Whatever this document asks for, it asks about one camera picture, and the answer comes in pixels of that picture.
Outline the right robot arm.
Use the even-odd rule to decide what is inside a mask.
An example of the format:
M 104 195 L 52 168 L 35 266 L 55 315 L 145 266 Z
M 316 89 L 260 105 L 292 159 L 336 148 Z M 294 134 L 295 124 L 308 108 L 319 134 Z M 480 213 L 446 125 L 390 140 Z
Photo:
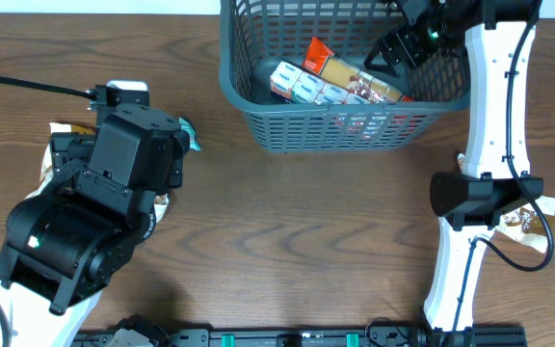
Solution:
M 473 299 L 485 252 L 501 217 L 534 205 L 542 180 L 525 145 L 528 58 L 539 1 L 389 1 L 404 21 L 380 37 L 365 67 L 419 67 L 439 50 L 463 46 L 471 74 L 469 131 L 459 172 L 435 173 L 430 198 L 439 222 L 433 283 L 413 346 L 473 346 Z

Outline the orange pasta packet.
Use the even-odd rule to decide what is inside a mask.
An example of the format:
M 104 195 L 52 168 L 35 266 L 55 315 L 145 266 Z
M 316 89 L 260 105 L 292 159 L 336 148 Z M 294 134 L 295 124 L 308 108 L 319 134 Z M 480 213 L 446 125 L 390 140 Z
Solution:
M 412 98 L 397 87 L 374 77 L 362 68 L 346 63 L 317 37 L 313 37 L 310 41 L 303 68 L 307 72 L 343 89 L 350 90 L 357 82 L 356 90 L 365 85 L 368 89 L 380 93 L 385 98 L 384 102 L 371 104 L 412 102 Z

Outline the grey plastic basket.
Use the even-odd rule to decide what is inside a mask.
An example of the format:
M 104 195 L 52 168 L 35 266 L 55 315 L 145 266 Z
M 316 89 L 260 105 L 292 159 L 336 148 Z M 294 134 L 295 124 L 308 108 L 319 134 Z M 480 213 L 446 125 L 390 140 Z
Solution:
M 222 0 L 222 91 L 273 152 L 402 147 L 470 90 L 462 49 L 377 51 L 406 23 L 387 1 Z

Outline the crumpled beige bag under arm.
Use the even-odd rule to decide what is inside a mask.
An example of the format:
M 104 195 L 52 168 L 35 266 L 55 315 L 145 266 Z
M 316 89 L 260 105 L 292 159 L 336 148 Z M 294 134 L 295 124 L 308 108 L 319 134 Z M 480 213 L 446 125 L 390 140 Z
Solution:
M 164 215 L 167 212 L 168 206 L 170 204 L 170 200 L 169 200 L 169 196 L 168 195 L 162 195 L 162 196 L 156 196 L 155 200 L 154 200 L 154 211 L 155 211 L 155 217 L 156 217 L 156 223 L 159 224 L 162 219 L 164 218 Z

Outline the tissue multipack box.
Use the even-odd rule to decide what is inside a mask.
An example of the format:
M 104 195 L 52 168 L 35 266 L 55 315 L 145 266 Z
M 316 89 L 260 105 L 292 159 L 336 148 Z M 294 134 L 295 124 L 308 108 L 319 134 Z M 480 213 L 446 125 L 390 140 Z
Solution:
M 385 98 L 365 85 L 350 90 L 333 85 L 284 61 L 270 75 L 272 96 L 287 103 L 316 105 L 365 105 L 381 103 Z

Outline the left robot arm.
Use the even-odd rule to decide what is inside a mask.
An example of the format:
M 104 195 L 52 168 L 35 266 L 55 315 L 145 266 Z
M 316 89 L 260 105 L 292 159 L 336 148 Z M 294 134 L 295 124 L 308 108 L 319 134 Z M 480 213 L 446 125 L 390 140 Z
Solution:
M 121 104 L 94 135 L 54 133 L 52 176 L 10 212 L 0 251 L 0 345 L 68 346 L 113 274 L 182 183 L 191 137 L 177 117 Z

